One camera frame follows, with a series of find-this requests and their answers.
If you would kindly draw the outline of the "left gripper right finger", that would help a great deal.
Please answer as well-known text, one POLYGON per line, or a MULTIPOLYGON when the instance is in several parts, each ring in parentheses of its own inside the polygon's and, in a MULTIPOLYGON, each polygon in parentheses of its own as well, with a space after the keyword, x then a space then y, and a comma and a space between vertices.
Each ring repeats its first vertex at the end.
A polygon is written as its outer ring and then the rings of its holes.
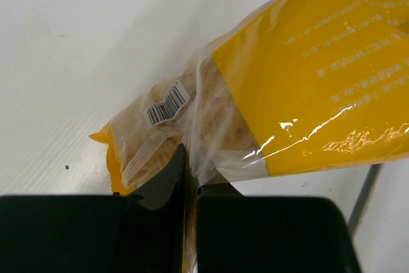
POLYGON ((360 272, 346 221, 316 196, 243 196, 204 185, 197 199, 198 272, 360 272))

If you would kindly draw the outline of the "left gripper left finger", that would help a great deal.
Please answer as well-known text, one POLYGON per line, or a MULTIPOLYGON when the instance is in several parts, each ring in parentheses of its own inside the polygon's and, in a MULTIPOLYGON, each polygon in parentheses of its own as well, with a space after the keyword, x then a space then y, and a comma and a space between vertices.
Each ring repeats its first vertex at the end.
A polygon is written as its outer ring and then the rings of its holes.
POLYGON ((1 271, 181 272, 186 160, 127 196, 2 196, 1 271))

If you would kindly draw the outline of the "yellow pasta bag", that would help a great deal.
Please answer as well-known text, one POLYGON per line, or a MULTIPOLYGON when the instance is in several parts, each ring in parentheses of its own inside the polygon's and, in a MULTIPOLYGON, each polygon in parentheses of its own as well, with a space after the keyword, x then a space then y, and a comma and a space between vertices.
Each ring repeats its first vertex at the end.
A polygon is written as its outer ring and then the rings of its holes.
POLYGON ((185 147, 197 269, 200 187, 408 156, 408 0, 270 0, 91 138, 121 195, 185 147))

